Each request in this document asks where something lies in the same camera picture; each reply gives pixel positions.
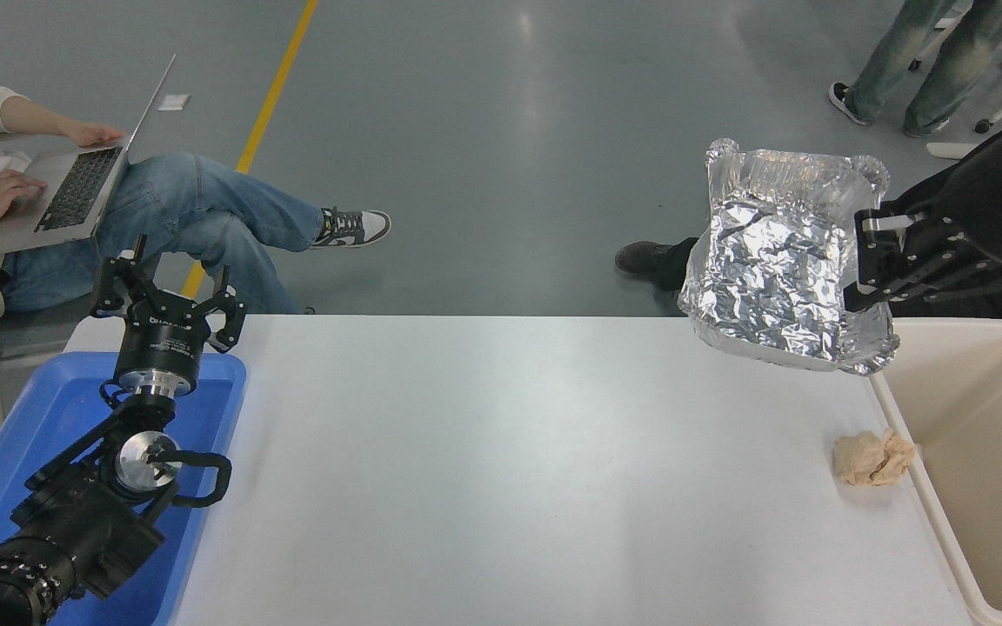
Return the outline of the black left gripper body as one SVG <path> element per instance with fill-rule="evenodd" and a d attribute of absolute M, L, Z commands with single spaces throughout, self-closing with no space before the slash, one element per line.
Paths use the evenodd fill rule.
<path fill-rule="evenodd" d="M 127 309 L 124 332 L 116 376 L 138 371 L 198 376 L 210 325 L 201 316 L 184 318 L 175 305 L 158 312 L 150 302 L 140 301 Z"/>

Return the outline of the laptop person's left hand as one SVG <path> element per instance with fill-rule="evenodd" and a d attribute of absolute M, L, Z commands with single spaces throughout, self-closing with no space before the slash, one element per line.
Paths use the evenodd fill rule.
<path fill-rule="evenodd" d="M 104 123 L 83 122 L 83 120 L 69 119 L 68 122 L 61 123 L 61 135 L 67 137 L 78 147 L 92 147 L 107 145 L 122 139 L 126 134 L 122 130 Z"/>

